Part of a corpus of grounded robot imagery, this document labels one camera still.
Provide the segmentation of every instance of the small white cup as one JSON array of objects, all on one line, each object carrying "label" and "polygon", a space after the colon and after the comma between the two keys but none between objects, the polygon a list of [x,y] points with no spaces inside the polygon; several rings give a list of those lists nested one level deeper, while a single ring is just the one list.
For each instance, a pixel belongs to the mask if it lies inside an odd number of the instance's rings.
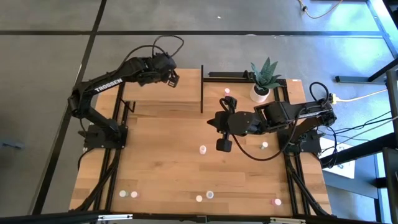
[{"label": "small white cup", "polygon": [[200,147],[199,147],[199,153],[200,153],[201,155],[206,154],[206,146],[200,146]]},{"label": "small white cup", "polygon": [[268,147],[268,142],[263,142],[260,146],[260,149],[266,149]]},{"label": "small white cup", "polygon": [[206,198],[212,199],[213,197],[214,197],[214,192],[208,190],[208,191],[206,192]]},{"label": "small white cup", "polygon": [[120,197],[128,197],[129,196],[129,192],[125,191],[125,190],[121,190],[119,192],[119,196]]},{"label": "small white cup", "polygon": [[132,198],[137,198],[138,197],[138,193],[137,192],[131,192],[131,197]]},{"label": "small white cup", "polygon": [[201,202],[202,200],[203,200],[203,198],[200,195],[198,195],[197,196],[197,202]]},{"label": "small white cup", "polygon": [[272,204],[276,206],[282,205],[282,201],[279,198],[272,199]]},{"label": "small white cup", "polygon": [[229,88],[225,88],[224,90],[224,96],[229,96],[231,90],[229,90]]}]

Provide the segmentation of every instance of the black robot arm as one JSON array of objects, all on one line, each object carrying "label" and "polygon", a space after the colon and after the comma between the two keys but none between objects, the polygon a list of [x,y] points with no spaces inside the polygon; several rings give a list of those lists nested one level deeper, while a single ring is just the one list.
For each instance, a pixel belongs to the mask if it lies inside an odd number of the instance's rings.
[{"label": "black robot arm", "polygon": [[167,53],[154,57],[133,57],[115,71],[74,86],[68,98],[72,116],[86,118],[94,124],[86,133],[79,132],[85,137],[85,147],[119,148],[125,142],[123,134],[126,133],[126,127],[120,127],[114,119],[105,118],[91,107],[94,95],[124,82],[138,82],[140,86],[164,82],[176,87],[179,79],[174,71],[176,67],[173,58]]},{"label": "black robot arm", "polygon": [[228,140],[230,134],[245,136],[247,134],[258,135],[274,132],[289,133],[292,128],[291,124],[296,119],[306,118],[302,124],[295,128],[289,141],[291,144],[287,151],[295,152],[301,147],[303,138],[316,138],[316,136],[313,136],[314,133],[310,132],[313,128],[322,125],[330,126],[336,120],[330,103],[322,101],[297,105],[291,105],[287,102],[272,102],[255,107],[254,112],[235,112],[237,101],[230,96],[221,99],[220,103],[224,111],[216,112],[215,118],[207,121],[207,123],[223,134],[223,137],[217,140],[216,149],[224,152],[231,151],[232,142]]}]

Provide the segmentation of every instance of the white plant pot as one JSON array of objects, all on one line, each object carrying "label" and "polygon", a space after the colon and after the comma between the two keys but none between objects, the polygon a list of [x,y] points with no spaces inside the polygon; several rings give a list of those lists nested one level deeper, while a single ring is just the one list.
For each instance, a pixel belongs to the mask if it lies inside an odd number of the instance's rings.
[{"label": "white plant pot", "polygon": [[258,95],[256,93],[256,91],[254,90],[255,86],[256,86],[256,84],[254,84],[253,87],[250,90],[250,98],[252,99],[252,101],[254,101],[256,103],[262,103],[262,102],[264,102],[267,99],[267,97],[269,96],[269,93],[271,92],[271,90],[268,90],[267,95],[262,96],[262,95]]}]

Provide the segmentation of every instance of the wooden tabletop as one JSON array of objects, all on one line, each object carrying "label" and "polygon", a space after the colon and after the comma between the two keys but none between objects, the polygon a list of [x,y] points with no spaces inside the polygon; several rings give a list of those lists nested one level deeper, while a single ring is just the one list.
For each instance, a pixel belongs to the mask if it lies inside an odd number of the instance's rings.
[{"label": "wooden tabletop", "polygon": [[[219,99],[224,89],[238,100],[238,111],[253,112],[250,83],[204,83],[203,114],[200,113],[200,70],[180,69],[176,88],[163,83],[139,88],[126,86],[124,99],[135,101],[129,113],[129,134],[121,153],[111,210],[127,213],[172,213],[206,215],[279,215],[290,216],[289,188],[283,156],[267,162],[246,157],[233,143],[230,153],[215,149],[221,137],[206,123],[222,110]],[[305,101],[300,80],[287,80],[292,104]],[[96,110],[111,117],[117,88],[102,92]],[[273,92],[264,103],[274,101]],[[255,157],[269,157],[279,150],[276,133],[238,138],[242,147]],[[265,150],[259,148],[264,141]],[[199,147],[207,153],[201,155]],[[81,162],[70,208],[79,206],[98,181],[103,149],[95,149]],[[305,183],[314,198],[331,212],[320,163],[311,154],[301,154]],[[300,191],[296,186],[298,208],[303,213]],[[138,198],[120,197],[119,191],[138,192]],[[215,196],[207,199],[206,191]],[[203,197],[197,202],[196,196]],[[277,207],[271,200],[279,198]]]}]

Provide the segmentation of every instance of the concrete floor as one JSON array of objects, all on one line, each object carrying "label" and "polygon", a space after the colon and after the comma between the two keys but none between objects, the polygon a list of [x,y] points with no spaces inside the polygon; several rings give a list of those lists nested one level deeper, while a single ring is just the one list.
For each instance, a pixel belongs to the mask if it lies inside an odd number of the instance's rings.
[{"label": "concrete floor", "polygon": [[[334,2],[305,1],[312,14]],[[373,0],[380,6],[381,0]],[[0,2],[0,29],[91,30],[100,0]],[[381,14],[388,20],[388,15]],[[333,13],[312,20],[294,0],[218,1],[108,1],[100,30],[377,30],[365,3],[344,2]],[[279,61],[276,72],[303,80],[308,86],[323,82],[340,98],[349,99],[385,88],[382,85],[337,84],[336,75],[367,77],[393,58],[383,39],[359,37],[182,36],[184,48],[175,56],[180,68],[205,73],[238,72],[261,65],[267,57]],[[85,80],[117,67],[130,49],[150,44],[154,36],[98,36]],[[23,142],[24,150],[0,150],[0,217],[25,215],[49,154],[66,99],[75,81],[87,36],[0,35],[0,137]],[[169,52],[176,40],[159,42]],[[149,55],[141,50],[136,55]],[[323,96],[323,90],[315,90]],[[389,111],[387,93],[334,106],[334,129],[363,124]],[[76,164],[83,140],[73,119],[44,207],[45,213],[68,209],[75,184]],[[392,131],[387,125],[361,138],[374,139]],[[358,132],[348,133],[353,136]],[[350,141],[356,145],[360,142]],[[328,188],[332,210],[342,218],[374,220],[373,200]],[[358,210],[358,203],[366,210]]]}]

